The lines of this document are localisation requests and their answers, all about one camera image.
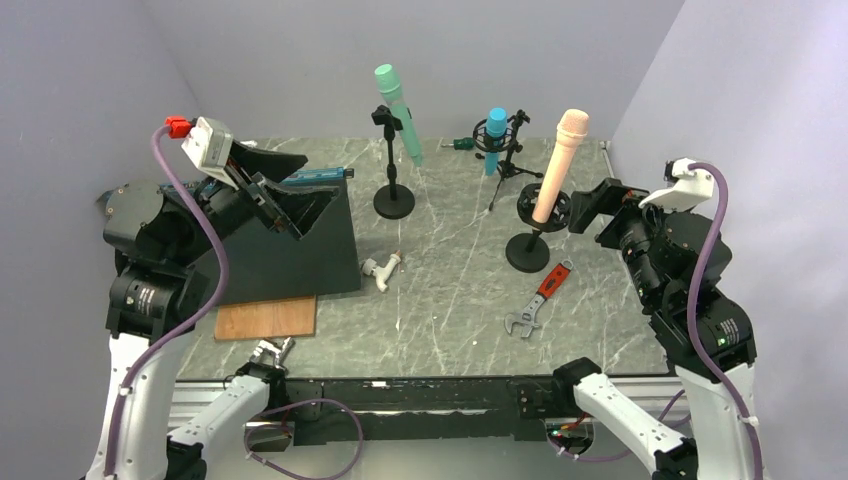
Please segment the black shock mount stand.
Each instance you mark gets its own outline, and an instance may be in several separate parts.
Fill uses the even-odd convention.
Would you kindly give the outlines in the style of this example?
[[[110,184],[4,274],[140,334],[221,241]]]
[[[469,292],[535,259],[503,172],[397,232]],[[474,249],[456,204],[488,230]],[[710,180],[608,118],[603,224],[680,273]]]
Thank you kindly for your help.
[[[547,243],[541,239],[543,233],[558,232],[565,229],[569,222],[571,199],[560,191],[545,222],[533,219],[540,183],[525,186],[516,202],[516,210],[520,220],[531,227],[530,233],[519,233],[513,236],[505,247],[505,258],[515,269],[524,273],[535,273],[547,266],[550,251]]]

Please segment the pink microphone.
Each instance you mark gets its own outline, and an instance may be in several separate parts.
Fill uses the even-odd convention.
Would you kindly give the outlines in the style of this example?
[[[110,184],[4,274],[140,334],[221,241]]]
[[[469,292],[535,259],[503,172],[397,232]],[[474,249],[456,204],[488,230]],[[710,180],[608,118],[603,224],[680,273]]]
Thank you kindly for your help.
[[[589,119],[583,110],[568,109],[558,123],[555,145],[532,214],[535,222],[544,224],[549,220],[575,152],[588,134]]]

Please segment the black tripod mic stand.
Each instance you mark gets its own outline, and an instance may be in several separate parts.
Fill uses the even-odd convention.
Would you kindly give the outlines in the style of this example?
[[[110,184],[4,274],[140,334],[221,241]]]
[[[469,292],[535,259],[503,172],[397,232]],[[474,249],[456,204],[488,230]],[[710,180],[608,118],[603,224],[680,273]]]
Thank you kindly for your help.
[[[475,149],[477,150],[475,156],[478,159],[481,159],[483,163],[484,155],[486,152],[486,147],[484,146],[484,124],[486,122],[488,114],[483,120],[480,120],[475,125],[472,134],[472,138],[474,139],[476,145]],[[500,155],[497,169],[493,174],[497,174],[499,180],[496,184],[492,199],[488,205],[489,211],[492,211],[494,209],[499,190],[505,180],[524,174],[531,175],[537,179],[541,179],[543,177],[543,174],[541,172],[536,172],[519,167],[513,162],[513,156],[517,153],[520,153],[524,149],[524,146],[520,143],[518,139],[518,132],[520,131],[522,126],[524,126],[525,124],[529,124],[530,122],[531,118],[522,109],[517,110],[512,115],[507,112],[507,129],[503,138],[503,143],[500,146]]]

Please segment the blue microphone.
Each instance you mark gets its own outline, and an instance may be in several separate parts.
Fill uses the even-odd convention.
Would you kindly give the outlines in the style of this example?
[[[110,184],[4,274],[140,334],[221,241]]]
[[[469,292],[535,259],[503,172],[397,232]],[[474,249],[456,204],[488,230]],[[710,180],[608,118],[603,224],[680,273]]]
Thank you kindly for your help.
[[[507,129],[507,112],[501,107],[492,108],[484,124],[484,170],[487,176],[492,176],[498,165],[500,146]]]

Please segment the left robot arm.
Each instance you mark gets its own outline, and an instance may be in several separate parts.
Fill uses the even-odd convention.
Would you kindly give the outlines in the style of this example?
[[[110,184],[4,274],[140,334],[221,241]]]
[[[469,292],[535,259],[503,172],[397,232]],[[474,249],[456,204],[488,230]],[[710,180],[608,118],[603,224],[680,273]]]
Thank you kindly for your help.
[[[289,183],[304,155],[237,144],[224,160],[227,181],[190,190],[142,180],[106,198],[103,237],[116,264],[105,322],[111,373],[91,479],[201,479],[221,440],[256,416],[279,417],[290,401],[285,372],[250,360],[199,416],[168,426],[195,325],[230,280],[224,240],[253,220],[301,239],[338,195]]]

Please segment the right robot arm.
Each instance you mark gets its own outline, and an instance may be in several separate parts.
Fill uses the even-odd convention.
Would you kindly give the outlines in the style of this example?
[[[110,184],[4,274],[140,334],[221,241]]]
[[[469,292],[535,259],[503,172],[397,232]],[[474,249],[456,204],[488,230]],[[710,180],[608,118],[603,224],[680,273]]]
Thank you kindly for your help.
[[[654,479],[762,479],[766,468],[753,410],[757,356],[752,322],[718,283],[732,254],[718,218],[669,206],[606,179],[571,197],[568,228],[609,221],[597,243],[618,251],[657,341],[687,397],[684,436],[620,393],[587,358],[554,371],[557,411],[600,421]]]

